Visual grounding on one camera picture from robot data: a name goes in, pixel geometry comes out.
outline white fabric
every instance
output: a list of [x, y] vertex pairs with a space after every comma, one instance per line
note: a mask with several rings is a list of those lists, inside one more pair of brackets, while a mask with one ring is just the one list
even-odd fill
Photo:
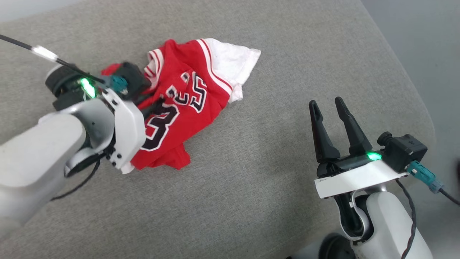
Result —
[[260, 57], [260, 50], [222, 43], [216, 39], [203, 39], [212, 56], [212, 70], [233, 88], [229, 103], [243, 99], [242, 86]]

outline cable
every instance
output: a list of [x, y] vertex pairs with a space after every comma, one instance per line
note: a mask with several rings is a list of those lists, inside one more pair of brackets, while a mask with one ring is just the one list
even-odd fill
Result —
[[448, 194], [443, 188], [439, 189], [439, 192], [442, 193], [444, 196], [446, 196], [453, 203], [455, 203], [455, 204], [460, 206], [460, 201], [455, 199], [454, 197], [450, 196], [450, 194]]
[[404, 185], [398, 179], [396, 179], [396, 182], [399, 185], [399, 187], [401, 187], [402, 191], [404, 192], [404, 194], [406, 195], [407, 199], [409, 200], [409, 207], [410, 207], [410, 210], [412, 211], [412, 214], [411, 214], [412, 226], [410, 227], [410, 237], [409, 237], [409, 240], [407, 242], [406, 250], [404, 250], [404, 252], [403, 252], [403, 254], [401, 256], [401, 259], [405, 259], [407, 254], [409, 253], [410, 248], [412, 247], [412, 243], [414, 242], [415, 230], [417, 228], [417, 217], [415, 215], [415, 205], [414, 205], [414, 202], [412, 201], [412, 198], [410, 197], [409, 192], [406, 190]]
[[56, 196], [56, 197], [53, 197], [51, 199], [51, 201], [54, 201], [54, 200], [59, 200], [59, 199], [62, 199], [62, 198], [65, 198], [66, 196], [68, 195], [71, 195], [72, 193], [76, 192], [78, 189], [80, 189], [81, 187], [83, 187], [83, 185], [85, 185], [93, 176], [94, 176], [94, 173], [96, 173], [96, 171], [98, 170], [99, 168], [99, 165], [101, 164], [101, 160], [98, 160], [94, 166], [94, 168], [92, 169], [91, 171], [91, 174], [88, 175], [88, 177], [83, 180], [79, 185], [77, 185], [75, 188], [73, 188], [72, 190], [62, 194], [62, 195], [59, 195], [59, 196]]
[[[6, 42], [12, 43], [12, 44], [14, 44], [14, 45], [17, 45], [17, 46], [20, 46], [20, 47], [23, 47], [23, 48], [25, 48], [25, 49], [27, 49], [27, 50], [32, 51], [32, 46], [31, 46], [31, 45], [26, 44], [26, 43], [21, 42], [21, 41], [18, 41], [18, 40], [15, 40], [15, 39], [12, 39], [12, 38], [7, 37], [7, 36], [5, 36], [5, 35], [0, 34], [0, 40], [4, 40], [4, 41], [6, 41]], [[83, 70], [80, 70], [80, 69], [77, 68], [76, 66], [72, 66], [71, 64], [65, 62], [65, 61], [62, 60], [62, 59], [57, 59], [57, 60], [56, 60], [56, 63], [61, 64], [61, 65], [65, 66], [65, 67], [67, 67], [67, 68], [69, 68], [69, 69], [71, 69], [71, 70], [73, 70], [73, 71], [75, 71], [75, 72], [81, 74], [82, 76], [88, 77], [88, 78], [90, 78], [91, 80], [97, 81], [97, 82], [99, 82], [99, 83], [105, 83], [105, 80], [103, 80], [103, 79], [101, 79], [101, 78], [99, 78], [99, 77], [92, 76], [91, 74], [86, 73], [86, 72], [84, 72]]]

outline gray table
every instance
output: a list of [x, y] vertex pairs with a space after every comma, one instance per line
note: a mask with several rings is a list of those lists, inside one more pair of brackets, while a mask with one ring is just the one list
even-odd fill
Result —
[[[0, 244], [0, 258], [284, 258], [337, 227], [317, 197], [308, 102], [315, 99], [336, 147], [342, 96], [369, 140], [434, 130], [407, 74], [359, 0], [93, 0], [0, 24], [93, 73], [173, 38], [213, 37], [260, 49], [244, 100], [185, 143], [192, 163], [121, 175], [103, 163], [72, 196], [44, 207]], [[52, 112], [53, 66], [0, 42], [0, 141]], [[67, 189], [87, 172], [72, 179]]]

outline jersey number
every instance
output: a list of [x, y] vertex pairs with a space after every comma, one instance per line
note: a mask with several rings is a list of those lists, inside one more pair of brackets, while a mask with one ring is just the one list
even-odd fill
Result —
[[146, 126], [154, 129], [151, 136], [146, 135], [145, 143], [142, 145], [143, 150], [154, 151], [160, 148], [161, 143], [168, 134], [169, 126], [171, 126], [179, 115], [179, 110], [174, 104], [162, 104], [161, 108], [156, 112], [159, 115], [152, 117]]

